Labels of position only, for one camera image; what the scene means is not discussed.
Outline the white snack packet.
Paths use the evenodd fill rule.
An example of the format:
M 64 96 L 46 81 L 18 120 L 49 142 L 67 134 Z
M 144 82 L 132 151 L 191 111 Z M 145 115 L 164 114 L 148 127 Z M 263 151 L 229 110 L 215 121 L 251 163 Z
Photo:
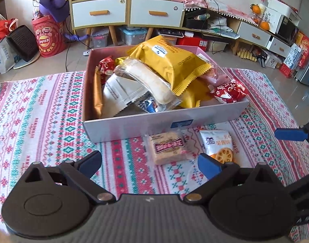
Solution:
M 101 118 L 114 117 L 147 92 L 148 89 L 136 80 L 111 75 L 103 88 Z

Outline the golden slim snack bar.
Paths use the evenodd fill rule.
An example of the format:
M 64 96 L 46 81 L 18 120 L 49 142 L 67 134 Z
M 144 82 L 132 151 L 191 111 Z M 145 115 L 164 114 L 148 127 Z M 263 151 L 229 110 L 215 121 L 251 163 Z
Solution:
M 97 118 L 101 118 L 103 107 L 103 93 L 102 93 L 102 74 L 98 66 L 95 67 L 93 77 L 93 108 Z

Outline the clear bread packet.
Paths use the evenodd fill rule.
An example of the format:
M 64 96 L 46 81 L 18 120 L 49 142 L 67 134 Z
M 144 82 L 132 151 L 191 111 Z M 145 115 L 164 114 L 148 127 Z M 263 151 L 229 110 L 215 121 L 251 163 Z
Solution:
M 114 72 L 117 75 L 130 76 L 148 89 L 148 92 L 136 101 L 137 106 L 147 113 L 173 110 L 181 103 L 181 99 L 171 91 L 170 84 L 140 60 L 128 57 Z

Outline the large yellow snack bag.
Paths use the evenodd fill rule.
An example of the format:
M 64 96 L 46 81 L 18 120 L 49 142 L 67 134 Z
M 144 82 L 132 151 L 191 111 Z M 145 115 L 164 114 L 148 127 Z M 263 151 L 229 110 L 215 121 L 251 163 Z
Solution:
M 171 45 L 161 35 L 132 47 L 127 54 L 142 61 L 164 78 L 177 96 L 192 81 L 213 67 L 194 53 Z

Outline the white orange cracker packet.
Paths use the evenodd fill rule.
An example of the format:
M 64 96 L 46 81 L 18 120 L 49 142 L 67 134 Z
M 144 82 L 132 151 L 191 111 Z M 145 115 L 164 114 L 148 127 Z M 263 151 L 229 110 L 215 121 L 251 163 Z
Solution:
M 223 130 L 201 130 L 206 154 L 218 162 L 235 162 L 233 140 L 229 132 Z

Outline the small biscuit pack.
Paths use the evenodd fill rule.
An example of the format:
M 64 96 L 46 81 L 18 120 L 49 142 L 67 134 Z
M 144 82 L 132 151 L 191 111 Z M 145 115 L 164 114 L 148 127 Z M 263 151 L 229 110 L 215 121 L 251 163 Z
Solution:
M 194 158 L 180 131 L 147 135 L 146 150 L 156 166 Z

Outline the patterned woven rug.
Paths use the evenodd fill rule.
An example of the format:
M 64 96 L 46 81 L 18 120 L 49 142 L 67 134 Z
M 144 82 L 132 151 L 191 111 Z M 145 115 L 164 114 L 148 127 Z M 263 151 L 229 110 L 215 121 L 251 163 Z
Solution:
M 297 123 L 266 75 L 227 67 L 226 73 L 249 90 L 249 104 L 234 121 L 207 125 L 228 131 L 234 160 L 242 167 L 265 162 L 284 185 L 309 174 L 309 144 L 274 137 L 276 128 Z M 94 144 L 87 137 L 82 103 L 82 71 L 0 83 L 0 229 L 2 205 L 20 176 L 35 161 L 56 166 L 78 160 L 94 150 L 103 163 L 92 180 L 115 196 L 131 194 L 185 195 L 206 181 L 196 161 L 148 168 L 141 137 Z

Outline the red candy packet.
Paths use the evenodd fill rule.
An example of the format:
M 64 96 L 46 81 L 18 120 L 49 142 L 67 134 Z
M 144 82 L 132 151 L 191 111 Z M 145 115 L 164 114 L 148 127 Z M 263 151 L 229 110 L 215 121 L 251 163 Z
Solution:
M 243 83 L 234 78 L 211 91 L 211 95 L 220 103 L 236 103 L 242 101 L 248 94 L 249 91 Z

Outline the pink snack packet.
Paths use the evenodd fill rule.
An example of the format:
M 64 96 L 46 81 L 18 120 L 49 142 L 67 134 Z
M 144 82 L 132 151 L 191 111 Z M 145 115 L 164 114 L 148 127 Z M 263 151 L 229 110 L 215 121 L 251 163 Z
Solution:
M 211 68 L 200 76 L 208 85 L 218 87 L 231 81 L 231 78 L 217 64 L 210 63 L 210 65 Z

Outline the pink cardboard box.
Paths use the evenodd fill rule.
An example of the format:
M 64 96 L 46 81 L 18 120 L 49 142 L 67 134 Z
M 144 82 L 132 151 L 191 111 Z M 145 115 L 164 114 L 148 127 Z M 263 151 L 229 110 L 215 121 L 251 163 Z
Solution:
M 128 46 L 106 47 L 90 52 L 84 82 L 82 122 L 93 143 L 140 137 L 177 129 L 195 128 L 237 119 L 248 106 L 247 97 L 235 103 L 204 101 L 183 109 L 173 97 L 166 104 L 126 73 L 113 75 L 105 86 L 97 85 L 95 72 L 106 57 L 127 55 Z

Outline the red box under cabinet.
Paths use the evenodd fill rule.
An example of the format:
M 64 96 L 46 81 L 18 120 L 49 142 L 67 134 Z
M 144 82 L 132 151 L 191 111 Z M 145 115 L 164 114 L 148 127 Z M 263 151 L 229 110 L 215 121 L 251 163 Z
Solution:
M 176 40 L 177 45 L 181 46 L 195 46 L 201 48 L 203 51 L 207 50 L 208 40 L 202 39 L 201 37 L 186 37 L 178 38 Z

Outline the red round snack tub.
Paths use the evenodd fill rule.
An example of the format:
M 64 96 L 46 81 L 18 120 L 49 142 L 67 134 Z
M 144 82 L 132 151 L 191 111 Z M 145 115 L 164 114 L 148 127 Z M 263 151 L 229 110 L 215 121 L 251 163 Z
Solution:
M 42 57 L 48 58 L 65 50 L 63 22 L 56 22 L 51 15 L 47 15 L 33 19 L 31 23 Z

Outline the black perforated tray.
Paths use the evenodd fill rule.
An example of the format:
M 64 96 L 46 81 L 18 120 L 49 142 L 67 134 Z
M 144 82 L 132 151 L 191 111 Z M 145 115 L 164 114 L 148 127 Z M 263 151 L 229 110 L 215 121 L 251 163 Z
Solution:
M 29 62 L 39 52 L 36 37 L 26 25 L 16 28 L 6 39 L 16 54 L 26 62 Z

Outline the long low tv cabinet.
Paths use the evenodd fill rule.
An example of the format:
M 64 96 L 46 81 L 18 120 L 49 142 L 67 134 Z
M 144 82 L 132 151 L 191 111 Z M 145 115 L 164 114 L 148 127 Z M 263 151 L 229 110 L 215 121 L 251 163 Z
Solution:
M 278 0 L 260 5 L 260 15 L 245 14 L 217 0 L 172 0 L 184 3 L 185 8 L 207 8 L 227 18 L 228 26 L 241 40 L 261 46 L 286 57 L 299 32 L 300 17 L 290 7 Z

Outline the wooden white drawer cabinet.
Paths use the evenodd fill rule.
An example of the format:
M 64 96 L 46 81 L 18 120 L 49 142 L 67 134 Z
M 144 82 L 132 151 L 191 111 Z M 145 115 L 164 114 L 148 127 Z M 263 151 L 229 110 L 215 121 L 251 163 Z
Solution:
M 150 39 L 154 28 L 182 28 L 184 3 L 172 0 L 69 0 L 72 30 L 108 27 L 113 44 L 118 44 L 116 27 L 148 28 Z

